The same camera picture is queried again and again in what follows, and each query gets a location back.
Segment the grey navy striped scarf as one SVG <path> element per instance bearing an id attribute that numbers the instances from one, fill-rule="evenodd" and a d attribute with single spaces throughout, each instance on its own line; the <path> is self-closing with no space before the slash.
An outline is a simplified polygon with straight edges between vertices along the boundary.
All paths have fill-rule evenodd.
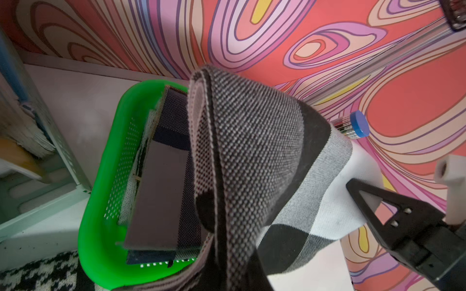
<path id="1" fill-rule="evenodd" d="M 128 265 L 172 264 L 200 252 L 186 106 L 185 92 L 166 87 L 149 111 L 118 221 L 127 228 Z"/>

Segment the houndstooth black white scarf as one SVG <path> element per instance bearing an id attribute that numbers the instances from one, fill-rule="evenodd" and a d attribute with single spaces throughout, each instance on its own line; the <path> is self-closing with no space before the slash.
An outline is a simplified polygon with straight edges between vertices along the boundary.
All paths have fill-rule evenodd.
<path id="1" fill-rule="evenodd" d="M 1 272 L 2 291 L 97 291 L 81 267 L 78 252 L 58 255 Z"/>

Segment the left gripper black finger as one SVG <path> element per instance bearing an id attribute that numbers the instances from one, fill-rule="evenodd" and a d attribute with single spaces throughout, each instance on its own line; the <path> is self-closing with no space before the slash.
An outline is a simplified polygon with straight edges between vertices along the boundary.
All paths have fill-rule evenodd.
<path id="1" fill-rule="evenodd" d="M 346 188 L 377 242 L 404 267 L 441 291 L 466 288 L 466 224 L 448 224 L 445 215 L 425 201 L 351 179 Z M 393 206 L 395 214 L 383 223 L 374 198 Z"/>

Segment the grey black white scarf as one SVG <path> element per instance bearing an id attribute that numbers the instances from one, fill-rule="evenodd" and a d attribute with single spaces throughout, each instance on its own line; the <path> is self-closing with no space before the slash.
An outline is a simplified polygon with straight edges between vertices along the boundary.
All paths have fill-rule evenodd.
<path id="1" fill-rule="evenodd" d="M 377 162 L 308 104 L 215 67 L 187 96 L 194 206 L 206 231 L 195 261 L 133 291 L 269 291 L 365 224 L 346 188 L 381 187 Z"/>

